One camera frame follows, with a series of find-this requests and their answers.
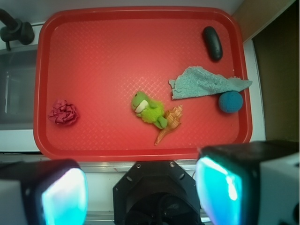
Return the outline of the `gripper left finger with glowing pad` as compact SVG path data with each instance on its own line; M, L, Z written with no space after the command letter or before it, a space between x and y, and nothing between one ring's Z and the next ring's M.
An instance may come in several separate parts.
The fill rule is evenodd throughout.
M0 164L2 225L83 225L87 178L71 159Z

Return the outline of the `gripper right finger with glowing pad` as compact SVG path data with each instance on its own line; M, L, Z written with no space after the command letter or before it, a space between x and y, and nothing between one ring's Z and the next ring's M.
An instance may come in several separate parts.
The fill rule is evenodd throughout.
M202 148L196 163L200 204L214 225L297 225L300 145L257 141Z

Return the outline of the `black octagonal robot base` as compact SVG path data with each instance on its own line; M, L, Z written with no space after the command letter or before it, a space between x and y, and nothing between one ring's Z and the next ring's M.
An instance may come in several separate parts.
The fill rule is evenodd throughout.
M174 161L136 162L115 184L116 225L201 225L195 180Z

